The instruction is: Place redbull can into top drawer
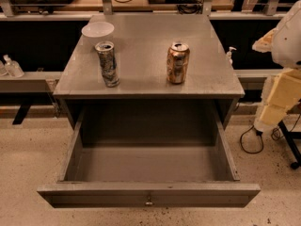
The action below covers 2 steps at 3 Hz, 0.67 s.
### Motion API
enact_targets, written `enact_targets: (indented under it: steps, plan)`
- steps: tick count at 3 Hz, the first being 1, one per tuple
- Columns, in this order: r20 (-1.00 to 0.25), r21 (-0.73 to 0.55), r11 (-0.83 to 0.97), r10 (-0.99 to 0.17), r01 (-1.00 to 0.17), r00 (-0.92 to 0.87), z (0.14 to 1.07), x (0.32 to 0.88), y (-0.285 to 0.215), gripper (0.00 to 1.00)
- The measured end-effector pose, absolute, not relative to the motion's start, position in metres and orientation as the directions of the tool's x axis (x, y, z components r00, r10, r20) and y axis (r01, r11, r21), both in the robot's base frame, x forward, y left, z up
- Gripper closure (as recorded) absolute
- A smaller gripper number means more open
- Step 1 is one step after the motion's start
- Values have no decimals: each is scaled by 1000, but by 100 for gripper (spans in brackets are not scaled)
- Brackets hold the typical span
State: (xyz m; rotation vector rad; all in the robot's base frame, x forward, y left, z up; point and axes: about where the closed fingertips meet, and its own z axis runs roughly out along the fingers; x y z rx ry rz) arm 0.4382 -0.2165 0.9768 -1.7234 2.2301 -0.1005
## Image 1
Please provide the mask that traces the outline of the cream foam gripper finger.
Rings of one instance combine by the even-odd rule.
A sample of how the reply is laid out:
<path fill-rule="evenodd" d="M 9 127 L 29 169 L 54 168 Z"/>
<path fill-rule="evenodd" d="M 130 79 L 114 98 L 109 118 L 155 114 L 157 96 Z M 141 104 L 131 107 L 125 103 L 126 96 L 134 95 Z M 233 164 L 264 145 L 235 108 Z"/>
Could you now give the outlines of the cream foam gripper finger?
<path fill-rule="evenodd" d="M 254 120 L 255 129 L 261 132 L 272 130 L 300 100 L 300 70 L 283 69 L 275 76 L 268 76 Z"/>
<path fill-rule="evenodd" d="M 271 29 L 264 36 L 253 43 L 252 49 L 260 53 L 274 52 L 275 46 L 273 44 L 273 41 L 276 33 L 277 30 L 275 28 Z"/>

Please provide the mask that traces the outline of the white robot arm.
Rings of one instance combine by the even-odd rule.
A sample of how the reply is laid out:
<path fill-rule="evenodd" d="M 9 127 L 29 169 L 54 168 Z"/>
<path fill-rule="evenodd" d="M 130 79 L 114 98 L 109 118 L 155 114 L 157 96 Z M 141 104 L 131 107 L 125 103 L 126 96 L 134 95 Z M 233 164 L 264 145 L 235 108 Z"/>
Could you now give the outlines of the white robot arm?
<path fill-rule="evenodd" d="M 301 1 L 297 1 L 275 28 L 256 40 L 252 49 L 270 52 L 283 70 L 263 85 L 254 127 L 269 131 L 301 100 Z"/>

